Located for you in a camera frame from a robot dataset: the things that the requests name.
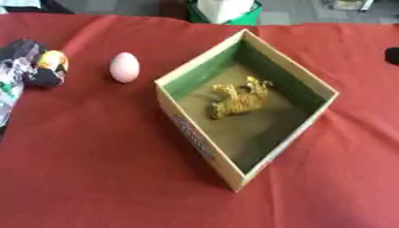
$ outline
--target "green box lining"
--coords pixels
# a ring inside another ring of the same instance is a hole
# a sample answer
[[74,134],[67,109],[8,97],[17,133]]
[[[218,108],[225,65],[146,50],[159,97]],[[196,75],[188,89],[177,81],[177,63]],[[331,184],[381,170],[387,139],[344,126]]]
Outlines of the green box lining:
[[208,80],[217,76],[234,61],[243,63],[256,72],[257,77],[262,77],[274,83],[275,89],[284,94],[292,103],[312,114],[320,108],[326,100],[297,77],[276,64],[254,46],[246,41],[240,41],[214,58],[202,63],[193,70],[165,85],[165,89],[175,100],[183,98],[190,91],[203,85]]

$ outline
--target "floor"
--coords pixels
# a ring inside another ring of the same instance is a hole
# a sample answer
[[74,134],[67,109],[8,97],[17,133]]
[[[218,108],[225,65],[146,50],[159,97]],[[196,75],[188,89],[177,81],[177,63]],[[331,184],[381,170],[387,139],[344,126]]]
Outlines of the floor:
[[[76,13],[158,15],[159,0],[58,0]],[[260,24],[304,22],[399,23],[399,1],[377,1],[367,12],[331,10],[328,0],[260,0]]]

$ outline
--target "white box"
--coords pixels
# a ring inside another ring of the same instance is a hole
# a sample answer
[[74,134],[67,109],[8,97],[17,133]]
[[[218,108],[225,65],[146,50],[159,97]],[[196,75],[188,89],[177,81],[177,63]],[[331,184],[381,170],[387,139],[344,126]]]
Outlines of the white box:
[[199,0],[198,9],[215,24],[236,19],[248,12],[254,0]]

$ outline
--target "printed label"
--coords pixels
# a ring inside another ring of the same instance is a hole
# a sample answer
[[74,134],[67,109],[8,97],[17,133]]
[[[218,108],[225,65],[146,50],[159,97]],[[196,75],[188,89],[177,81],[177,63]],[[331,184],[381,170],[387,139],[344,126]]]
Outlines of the printed label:
[[207,141],[195,126],[178,115],[174,115],[174,122],[180,127],[184,135],[190,140],[202,156],[207,159],[214,158],[212,152],[206,146]]

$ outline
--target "green container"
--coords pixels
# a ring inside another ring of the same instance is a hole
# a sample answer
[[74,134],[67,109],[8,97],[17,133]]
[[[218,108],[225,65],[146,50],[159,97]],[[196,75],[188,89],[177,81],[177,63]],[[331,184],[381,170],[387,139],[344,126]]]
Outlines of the green container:
[[[189,21],[193,23],[210,23],[208,18],[202,14],[197,7],[197,1],[189,0],[187,2],[189,12]],[[224,25],[256,25],[259,13],[262,11],[262,4],[257,0],[254,2],[251,10],[240,17],[229,20]]]

